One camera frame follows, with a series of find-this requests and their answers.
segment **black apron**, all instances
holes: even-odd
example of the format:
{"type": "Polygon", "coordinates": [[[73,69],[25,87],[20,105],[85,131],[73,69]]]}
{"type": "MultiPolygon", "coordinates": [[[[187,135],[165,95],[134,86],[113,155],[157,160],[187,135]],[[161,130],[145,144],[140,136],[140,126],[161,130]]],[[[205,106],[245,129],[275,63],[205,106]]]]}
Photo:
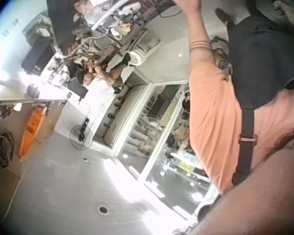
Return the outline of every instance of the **black apron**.
{"type": "Polygon", "coordinates": [[[242,131],[237,140],[240,153],[232,183],[250,173],[254,133],[254,110],[272,101],[283,89],[294,89],[294,38],[279,25],[251,16],[229,31],[233,86],[242,109],[242,131]]]}

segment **apron strap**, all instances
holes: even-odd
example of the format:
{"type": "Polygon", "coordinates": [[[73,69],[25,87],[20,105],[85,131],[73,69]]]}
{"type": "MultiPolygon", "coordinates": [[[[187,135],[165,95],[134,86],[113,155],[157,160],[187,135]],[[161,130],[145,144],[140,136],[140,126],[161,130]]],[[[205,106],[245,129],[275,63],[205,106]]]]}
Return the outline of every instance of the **apron strap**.
{"type": "Polygon", "coordinates": [[[257,144],[257,135],[254,135],[254,110],[242,109],[242,132],[239,135],[239,160],[232,177],[232,184],[243,182],[250,173],[251,159],[254,146],[257,144]]]}

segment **orange object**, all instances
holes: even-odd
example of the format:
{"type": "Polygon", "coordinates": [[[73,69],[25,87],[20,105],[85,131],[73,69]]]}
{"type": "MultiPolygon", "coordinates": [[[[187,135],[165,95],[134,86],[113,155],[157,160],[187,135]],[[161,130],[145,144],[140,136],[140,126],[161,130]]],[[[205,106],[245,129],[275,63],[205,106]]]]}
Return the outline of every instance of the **orange object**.
{"type": "Polygon", "coordinates": [[[45,109],[43,107],[37,106],[32,112],[26,128],[23,133],[21,147],[20,147],[20,158],[22,159],[31,147],[43,120],[46,116],[45,109]]]}

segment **man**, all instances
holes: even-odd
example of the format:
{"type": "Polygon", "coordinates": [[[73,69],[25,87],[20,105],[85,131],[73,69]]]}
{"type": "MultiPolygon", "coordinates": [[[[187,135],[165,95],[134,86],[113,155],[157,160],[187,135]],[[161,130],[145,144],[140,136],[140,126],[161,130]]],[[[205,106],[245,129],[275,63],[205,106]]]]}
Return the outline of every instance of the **man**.
{"type": "Polygon", "coordinates": [[[115,94],[121,92],[120,88],[123,87],[123,80],[121,73],[124,68],[128,66],[131,57],[127,53],[120,63],[114,66],[109,72],[106,72],[107,65],[97,65],[97,61],[89,61],[88,73],[84,75],[83,85],[89,86],[94,79],[105,80],[108,86],[111,86],[115,90],[115,94]]]}
{"type": "Polygon", "coordinates": [[[188,235],[294,235],[294,135],[188,235]]]}
{"type": "Polygon", "coordinates": [[[175,2],[189,24],[192,148],[224,195],[294,133],[294,39],[253,15],[253,1],[252,16],[238,25],[224,14],[231,80],[215,65],[201,1],[175,2]]]}

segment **pink shirt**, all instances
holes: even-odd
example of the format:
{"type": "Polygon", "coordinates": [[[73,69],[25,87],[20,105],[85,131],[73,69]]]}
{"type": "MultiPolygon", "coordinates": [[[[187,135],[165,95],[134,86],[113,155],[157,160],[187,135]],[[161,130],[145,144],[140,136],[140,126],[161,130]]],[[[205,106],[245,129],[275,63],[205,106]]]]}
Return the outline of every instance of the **pink shirt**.
{"type": "MultiPolygon", "coordinates": [[[[211,63],[194,68],[190,77],[190,139],[212,183],[225,194],[239,156],[242,111],[231,80],[211,63]]],[[[279,138],[294,130],[294,90],[281,91],[274,100],[255,110],[254,133],[258,136],[251,169],[261,163],[279,138]]]]}

